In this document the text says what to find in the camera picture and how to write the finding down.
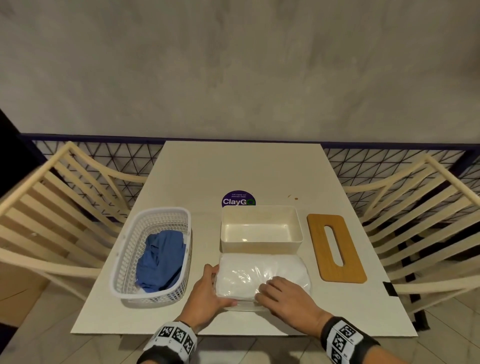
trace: claygo logo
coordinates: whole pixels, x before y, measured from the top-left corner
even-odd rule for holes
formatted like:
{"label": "claygo logo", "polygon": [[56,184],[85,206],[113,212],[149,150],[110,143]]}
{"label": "claygo logo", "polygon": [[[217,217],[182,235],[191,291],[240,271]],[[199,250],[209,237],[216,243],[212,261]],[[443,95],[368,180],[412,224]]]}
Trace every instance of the claygo logo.
{"label": "claygo logo", "polygon": [[252,194],[245,191],[232,191],[223,196],[223,206],[254,206],[256,204],[255,198]]}

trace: hand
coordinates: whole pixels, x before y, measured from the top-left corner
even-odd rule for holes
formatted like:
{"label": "hand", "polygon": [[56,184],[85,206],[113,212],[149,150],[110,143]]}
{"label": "hand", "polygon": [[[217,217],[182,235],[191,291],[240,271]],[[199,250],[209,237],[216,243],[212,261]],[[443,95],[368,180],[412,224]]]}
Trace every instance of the hand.
{"label": "hand", "polygon": [[199,332],[201,326],[208,323],[220,309],[237,304],[237,301],[231,298],[216,296],[213,282],[217,273],[218,265],[212,267],[205,264],[203,277],[193,286],[187,303],[176,319],[188,324],[195,333]]}
{"label": "hand", "polygon": [[282,277],[273,277],[261,284],[255,299],[286,324],[304,334],[320,338],[322,329],[333,317],[318,307],[298,284]]}

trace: person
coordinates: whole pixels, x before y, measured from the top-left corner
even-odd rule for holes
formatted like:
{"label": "person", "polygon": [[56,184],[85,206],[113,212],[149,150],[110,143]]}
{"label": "person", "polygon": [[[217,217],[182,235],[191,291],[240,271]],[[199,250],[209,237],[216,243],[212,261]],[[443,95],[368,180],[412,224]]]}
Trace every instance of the person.
{"label": "person", "polygon": [[[196,348],[196,334],[223,308],[237,304],[217,297],[214,278],[218,266],[207,264],[180,314],[158,329],[137,364],[188,363]],[[406,364],[346,319],[318,307],[299,285],[282,277],[261,284],[255,296],[262,306],[296,330],[320,339],[333,363]]]}

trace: purple trim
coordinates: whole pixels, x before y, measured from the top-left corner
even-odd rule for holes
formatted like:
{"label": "purple trim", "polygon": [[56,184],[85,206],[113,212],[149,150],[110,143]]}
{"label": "purple trim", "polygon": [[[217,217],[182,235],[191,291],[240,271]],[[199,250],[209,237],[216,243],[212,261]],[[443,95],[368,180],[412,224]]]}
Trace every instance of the purple trim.
{"label": "purple trim", "polygon": [[97,143],[133,143],[133,144],[164,144],[168,140],[195,142],[250,142],[250,143],[303,143],[322,144],[325,148],[339,149],[428,149],[428,150],[480,150],[480,144],[447,144],[447,143],[365,143],[365,142],[318,142],[292,140],[235,140],[235,139],[202,139],[202,138],[149,138],[137,136],[108,135],[64,135],[23,133],[26,140],[73,141]]}

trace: black geometric grid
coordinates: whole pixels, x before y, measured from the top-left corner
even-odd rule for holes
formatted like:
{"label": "black geometric grid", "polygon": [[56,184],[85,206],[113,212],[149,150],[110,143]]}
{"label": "black geometric grid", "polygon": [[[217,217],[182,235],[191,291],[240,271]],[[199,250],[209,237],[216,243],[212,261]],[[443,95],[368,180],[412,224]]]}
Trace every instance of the black geometric grid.
{"label": "black geometric grid", "polygon": [[[53,155],[58,148],[64,145],[64,142],[56,141],[34,141],[36,146],[42,151],[42,153],[49,158]],[[76,142],[76,144],[89,156],[97,160],[101,164],[119,170],[124,173],[133,175],[148,176],[153,164],[158,157],[162,149],[160,144],[131,144],[131,143],[91,143],[91,142]],[[364,183],[371,183],[381,180],[392,174],[398,172],[400,169],[409,164],[412,159],[422,152],[427,152],[432,155],[437,161],[439,161],[444,167],[449,168],[462,154],[463,150],[413,150],[413,149],[330,149],[326,148],[325,153],[338,176],[338,179],[344,186],[358,185]],[[87,170],[94,173],[96,170],[87,166]],[[414,174],[407,176],[406,178],[395,183],[391,189],[384,195],[387,198],[388,195],[400,188],[408,179],[411,179]],[[402,195],[397,201],[393,202],[389,207],[393,207],[395,204],[401,202],[404,198],[408,197],[417,188],[421,187],[436,175],[432,174],[428,176],[422,183],[416,186],[414,189],[408,191]],[[480,158],[460,176],[460,179],[473,191],[480,193]],[[99,182],[105,186],[108,190],[110,187],[106,181],[102,181],[101,177]],[[128,203],[133,206],[138,194],[142,189],[140,183],[118,181],[119,187],[122,189]],[[81,190],[76,186],[71,187],[84,198],[90,201],[93,205],[95,203],[89,199]],[[362,213],[362,210],[370,201],[374,191],[348,194],[348,197],[358,214]],[[459,194],[454,195],[435,208],[425,212],[421,218],[425,218],[436,211],[444,208],[446,205],[454,202],[460,197]],[[406,208],[403,213],[406,213],[411,209],[411,206]],[[449,221],[456,220],[457,218],[470,213],[474,209],[468,207],[464,210],[457,212],[454,216],[449,218]]]}

